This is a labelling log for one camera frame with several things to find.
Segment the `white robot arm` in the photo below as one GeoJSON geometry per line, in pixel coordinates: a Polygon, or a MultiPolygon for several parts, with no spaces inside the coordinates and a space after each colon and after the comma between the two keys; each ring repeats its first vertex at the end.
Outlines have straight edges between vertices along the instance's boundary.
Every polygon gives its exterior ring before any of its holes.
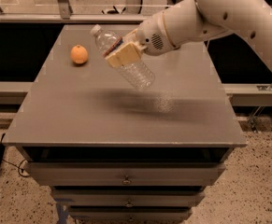
{"type": "Polygon", "coordinates": [[[139,24],[105,55],[112,67],[158,56],[188,42],[235,34],[272,72],[272,7],[265,0],[183,0],[139,24]]]}

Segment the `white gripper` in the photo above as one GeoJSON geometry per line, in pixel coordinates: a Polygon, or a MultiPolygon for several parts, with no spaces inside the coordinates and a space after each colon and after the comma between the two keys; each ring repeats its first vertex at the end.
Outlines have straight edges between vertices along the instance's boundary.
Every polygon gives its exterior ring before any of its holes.
{"type": "Polygon", "coordinates": [[[165,10],[141,22],[137,29],[122,39],[125,45],[120,46],[106,57],[107,63],[113,68],[126,66],[141,59],[142,53],[136,46],[137,42],[150,56],[159,56],[176,48],[167,33],[165,10]]]}

